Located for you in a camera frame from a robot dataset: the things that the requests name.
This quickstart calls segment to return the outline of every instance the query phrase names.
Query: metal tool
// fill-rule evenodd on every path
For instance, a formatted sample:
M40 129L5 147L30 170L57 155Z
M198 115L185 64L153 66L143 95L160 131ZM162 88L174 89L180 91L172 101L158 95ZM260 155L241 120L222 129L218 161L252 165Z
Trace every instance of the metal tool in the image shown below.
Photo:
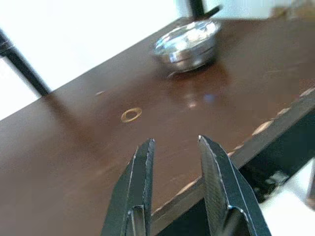
M101 236L150 235L154 140L139 146L112 193Z
M255 194L221 146L199 136L212 236L271 236Z
M212 236L270 236L255 195L225 151L199 136L205 203ZM102 236L149 236L154 140L135 152L118 180Z

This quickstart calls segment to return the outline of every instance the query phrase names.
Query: gold ring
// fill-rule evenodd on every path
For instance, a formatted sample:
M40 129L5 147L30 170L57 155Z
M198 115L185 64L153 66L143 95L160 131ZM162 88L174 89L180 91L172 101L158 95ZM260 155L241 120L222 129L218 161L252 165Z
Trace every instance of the gold ring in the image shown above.
M136 112L136 115L135 115L133 118L127 119L127 114L128 114L129 112ZM141 114L142 114L141 108L139 108L139 107L131 108L131 109L125 111L125 112L122 114L121 120L122 120L123 123L127 123L127 122L130 122L130 121L133 121L133 120L137 119L139 116L141 116Z

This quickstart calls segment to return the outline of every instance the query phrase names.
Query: stainless steel bowl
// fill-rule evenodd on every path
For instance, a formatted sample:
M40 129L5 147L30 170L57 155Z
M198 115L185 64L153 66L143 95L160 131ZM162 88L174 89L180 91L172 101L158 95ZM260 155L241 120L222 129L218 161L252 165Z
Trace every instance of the stainless steel bowl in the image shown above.
M196 69L215 56L220 27L209 19L176 28L155 43L153 54L174 71Z

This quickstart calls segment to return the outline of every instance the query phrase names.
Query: wooden table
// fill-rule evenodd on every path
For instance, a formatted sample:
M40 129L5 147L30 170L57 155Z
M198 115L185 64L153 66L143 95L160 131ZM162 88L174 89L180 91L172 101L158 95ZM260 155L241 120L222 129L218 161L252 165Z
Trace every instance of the wooden table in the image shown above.
M198 134L232 152L315 85L315 23L301 21L223 21L218 61L168 77L150 46L186 22L0 122L0 235L99 235L115 182L150 137L156 140L154 212L194 187L201 174ZM122 123L122 113L134 107L141 117ZM286 117L305 109L296 105ZM250 158L232 156L238 167ZM159 212L154 233L172 220L154 226Z

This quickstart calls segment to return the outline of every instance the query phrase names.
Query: white wall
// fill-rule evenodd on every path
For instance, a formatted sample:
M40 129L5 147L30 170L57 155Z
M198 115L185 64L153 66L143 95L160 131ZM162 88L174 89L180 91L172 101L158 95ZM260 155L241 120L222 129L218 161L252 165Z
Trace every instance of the white wall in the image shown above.
M219 18L268 18L275 6L289 6L294 0L203 0L205 9L222 4Z
M178 18L171 0L0 0L0 27L57 89Z
M8 62L4 58L0 59L0 120L39 98Z

